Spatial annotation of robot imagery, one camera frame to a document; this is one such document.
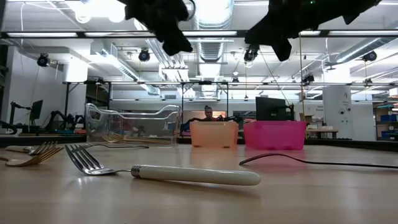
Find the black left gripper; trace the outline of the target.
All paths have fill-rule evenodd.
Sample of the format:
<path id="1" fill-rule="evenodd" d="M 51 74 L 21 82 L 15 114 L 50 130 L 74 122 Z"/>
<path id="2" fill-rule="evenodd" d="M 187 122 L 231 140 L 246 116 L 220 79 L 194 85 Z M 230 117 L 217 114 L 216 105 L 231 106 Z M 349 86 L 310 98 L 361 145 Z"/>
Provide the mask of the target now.
<path id="1" fill-rule="evenodd" d="M 137 19 L 152 31 L 169 56 L 191 52 L 191 43 L 178 28 L 178 23 L 190 19 L 182 0 L 118 0 L 125 5 L 125 20 Z"/>

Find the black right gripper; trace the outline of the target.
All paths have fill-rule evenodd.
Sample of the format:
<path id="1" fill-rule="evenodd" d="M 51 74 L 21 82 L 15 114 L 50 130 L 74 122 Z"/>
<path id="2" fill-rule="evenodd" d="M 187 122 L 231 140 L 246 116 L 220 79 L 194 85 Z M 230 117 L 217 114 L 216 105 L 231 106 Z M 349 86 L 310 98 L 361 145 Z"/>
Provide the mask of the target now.
<path id="1" fill-rule="evenodd" d="M 277 58 L 283 62 L 290 57 L 289 39 L 296 39 L 305 30 L 304 9 L 309 1 L 270 0 L 268 14 L 250 28 L 244 37 L 247 44 L 271 44 Z"/>

